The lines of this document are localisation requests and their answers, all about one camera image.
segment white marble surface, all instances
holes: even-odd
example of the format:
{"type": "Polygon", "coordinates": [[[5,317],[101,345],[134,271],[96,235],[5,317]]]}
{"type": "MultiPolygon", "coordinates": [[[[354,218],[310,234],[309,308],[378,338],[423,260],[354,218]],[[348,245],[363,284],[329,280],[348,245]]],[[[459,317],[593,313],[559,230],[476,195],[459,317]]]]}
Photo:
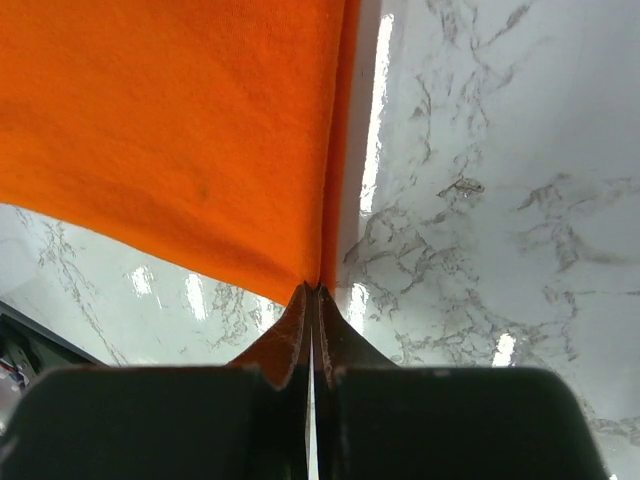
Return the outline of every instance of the white marble surface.
{"type": "MultiPolygon", "coordinates": [[[[640,3],[363,3],[345,315],[401,365],[556,371],[638,478],[640,3]]],[[[10,206],[0,262],[0,300],[113,364],[222,363],[279,314],[10,206]]]]}

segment orange cloth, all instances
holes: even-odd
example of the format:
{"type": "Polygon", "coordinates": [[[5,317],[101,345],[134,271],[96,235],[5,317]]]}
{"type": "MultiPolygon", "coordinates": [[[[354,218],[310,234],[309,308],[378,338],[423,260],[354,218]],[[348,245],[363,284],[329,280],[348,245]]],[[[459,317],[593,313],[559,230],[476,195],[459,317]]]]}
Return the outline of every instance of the orange cloth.
{"type": "Polygon", "coordinates": [[[281,303],[331,286],[357,15],[0,2],[0,201],[281,303]]]}

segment gray marble veining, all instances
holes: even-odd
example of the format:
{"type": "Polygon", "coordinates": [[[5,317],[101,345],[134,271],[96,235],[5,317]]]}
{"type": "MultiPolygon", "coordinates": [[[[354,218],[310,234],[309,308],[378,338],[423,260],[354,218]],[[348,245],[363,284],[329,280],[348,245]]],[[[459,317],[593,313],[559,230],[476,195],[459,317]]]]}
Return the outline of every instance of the gray marble veining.
{"type": "MultiPolygon", "coordinates": [[[[352,95],[344,315],[400,365],[555,371],[611,478],[637,478],[640,4],[377,6],[352,95]]],[[[0,207],[0,228],[0,299],[111,364],[222,363],[282,311],[31,212],[0,207]]]]}

